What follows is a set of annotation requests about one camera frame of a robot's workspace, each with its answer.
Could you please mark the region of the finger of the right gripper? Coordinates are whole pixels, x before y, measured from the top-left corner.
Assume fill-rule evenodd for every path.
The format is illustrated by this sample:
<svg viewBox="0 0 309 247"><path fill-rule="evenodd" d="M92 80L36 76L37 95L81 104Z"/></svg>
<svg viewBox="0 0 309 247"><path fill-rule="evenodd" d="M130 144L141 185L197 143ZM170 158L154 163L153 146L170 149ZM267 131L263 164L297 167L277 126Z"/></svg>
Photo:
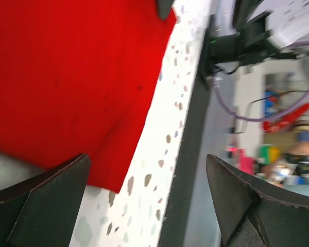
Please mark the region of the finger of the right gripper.
<svg viewBox="0 0 309 247"><path fill-rule="evenodd" d="M161 20L168 18L174 0L156 0L157 4L157 13Z"/></svg>

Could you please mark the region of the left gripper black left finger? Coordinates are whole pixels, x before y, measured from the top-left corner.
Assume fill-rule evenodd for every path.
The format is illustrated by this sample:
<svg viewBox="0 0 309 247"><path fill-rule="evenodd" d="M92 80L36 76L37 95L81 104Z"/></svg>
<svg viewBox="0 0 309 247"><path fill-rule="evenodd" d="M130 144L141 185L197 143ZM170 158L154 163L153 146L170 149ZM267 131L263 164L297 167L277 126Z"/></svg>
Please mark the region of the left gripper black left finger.
<svg viewBox="0 0 309 247"><path fill-rule="evenodd" d="M68 246L89 172L82 154L0 190L0 246Z"/></svg>

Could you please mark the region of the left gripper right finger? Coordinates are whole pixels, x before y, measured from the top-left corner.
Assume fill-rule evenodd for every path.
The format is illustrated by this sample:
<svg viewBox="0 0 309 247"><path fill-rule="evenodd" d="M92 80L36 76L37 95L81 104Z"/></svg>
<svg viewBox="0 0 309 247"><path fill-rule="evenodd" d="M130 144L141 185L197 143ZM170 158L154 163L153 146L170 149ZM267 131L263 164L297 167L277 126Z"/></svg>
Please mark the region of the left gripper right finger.
<svg viewBox="0 0 309 247"><path fill-rule="evenodd" d="M224 246L309 246L309 196L211 154L206 171Z"/></svg>

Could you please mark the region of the red t shirt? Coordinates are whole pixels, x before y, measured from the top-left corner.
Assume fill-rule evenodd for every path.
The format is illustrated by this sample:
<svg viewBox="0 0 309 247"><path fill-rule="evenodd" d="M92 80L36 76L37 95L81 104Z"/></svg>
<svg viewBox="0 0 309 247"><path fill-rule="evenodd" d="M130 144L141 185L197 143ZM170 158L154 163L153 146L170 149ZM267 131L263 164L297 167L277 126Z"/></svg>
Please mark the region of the red t shirt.
<svg viewBox="0 0 309 247"><path fill-rule="evenodd" d="M87 154L88 184L121 190L173 8L158 1L0 1L0 152L44 169Z"/></svg>

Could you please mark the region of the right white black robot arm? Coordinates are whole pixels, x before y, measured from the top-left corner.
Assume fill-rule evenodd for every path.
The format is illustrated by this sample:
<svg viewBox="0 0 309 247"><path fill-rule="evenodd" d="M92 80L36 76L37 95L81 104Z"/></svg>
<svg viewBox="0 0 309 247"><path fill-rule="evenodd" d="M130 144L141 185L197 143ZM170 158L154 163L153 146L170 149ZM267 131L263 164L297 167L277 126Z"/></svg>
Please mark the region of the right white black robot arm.
<svg viewBox="0 0 309 247"><path fill-rule="evenodd" d="M210 12L198 76L223 72L219 65L256 65L270 58L309 55L309 1L208 1Z"/></svg>

